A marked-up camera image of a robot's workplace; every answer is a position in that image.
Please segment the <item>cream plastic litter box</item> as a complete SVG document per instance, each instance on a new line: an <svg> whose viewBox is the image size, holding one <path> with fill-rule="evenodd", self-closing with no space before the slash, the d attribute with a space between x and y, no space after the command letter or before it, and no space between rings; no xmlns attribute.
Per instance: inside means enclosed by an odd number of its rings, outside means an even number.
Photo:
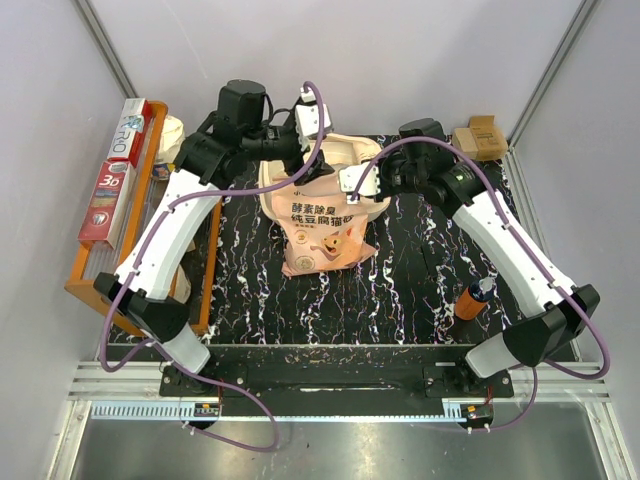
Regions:
<svg viewBox="0 0 640 480"><path fill-rule="evenodd" d="M310 198L321 196L336 197L337 200L345 200L345 195L338 186L338 172L344 168L360 165L371 160L382 150L381 146L374 140L366 137L346 136L340 134L329 134L322 142L321 160L324 160L322 167L327 171L327 175L322 175L318 179L302 186L302 194L311 194ZM263 161L259 166L258 186L267 187L284 181L288 178L284 170L282 161ZM300 193L295 185L287 187L292 193ZM282 194L289 190L281 189L259 195L260 205L263 213L270 220L276 221L276 216L272 206L274 194ZM361 205L368 214L368 220L377 219L389 206L390 199L382 202L375 202L372 199L361 197Z"/></svg>

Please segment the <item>pink cat litter bag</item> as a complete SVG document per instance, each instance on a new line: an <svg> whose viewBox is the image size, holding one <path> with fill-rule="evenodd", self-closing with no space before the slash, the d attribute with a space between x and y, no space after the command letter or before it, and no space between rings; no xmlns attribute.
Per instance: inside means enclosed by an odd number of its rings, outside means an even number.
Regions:
<svg viewBox="0 0 640 480"><path fill-rule="evenodd" d="M349 204L338 175L294 184L260 196L264 214L285 234L282 272L287 277L349 269L376 249L365 240L369 223L388 208L388 199L362 198Z"/></svg>

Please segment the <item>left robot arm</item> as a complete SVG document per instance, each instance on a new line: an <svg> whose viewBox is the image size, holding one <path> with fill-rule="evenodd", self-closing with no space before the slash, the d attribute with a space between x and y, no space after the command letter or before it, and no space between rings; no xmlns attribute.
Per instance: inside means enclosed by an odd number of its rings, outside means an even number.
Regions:
<svg viewBox="0 0 640 480"><path fill-rule="evenodd" d="M164 197L138 243L114 273L94 281L109 305L105 323L116 313L128 318L183 371L182 384L195 395L211 392L217 373L170 286L195 233L223 198L266 194L318 176L331 121L317 86L305 82L287 113L284 124L273 124L270 97L255 81L224 85L216 109L181 143Z"/></svg>

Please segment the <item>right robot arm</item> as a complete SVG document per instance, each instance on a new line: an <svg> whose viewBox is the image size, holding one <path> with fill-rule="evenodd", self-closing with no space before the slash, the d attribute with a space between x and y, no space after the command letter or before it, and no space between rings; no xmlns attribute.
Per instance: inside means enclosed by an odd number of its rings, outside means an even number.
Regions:
<svg viewBox="0 0 640 480"><path fill-rule="evenodd" d="M466 353L454 373L460 392L476 396L502 370L550 363L584 330L603 342L591 320L600 303L595 287L577 286L553 265L509 210L494 180L447 142L438 121L402 125L376 166L380 196L418 194L440 209L493 263L523 315Z"/></svg>

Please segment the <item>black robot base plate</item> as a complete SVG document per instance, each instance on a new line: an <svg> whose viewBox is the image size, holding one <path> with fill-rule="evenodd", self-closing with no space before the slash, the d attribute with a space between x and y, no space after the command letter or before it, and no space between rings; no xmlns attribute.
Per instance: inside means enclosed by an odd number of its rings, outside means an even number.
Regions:
<svg viewBox="0 0 640 480"><path fill-rule="evenodd" d="M468 345L213 345L212 376L254 394L303 391L418 393L507 399L509 373L484 380L459 372Z"/></svg>

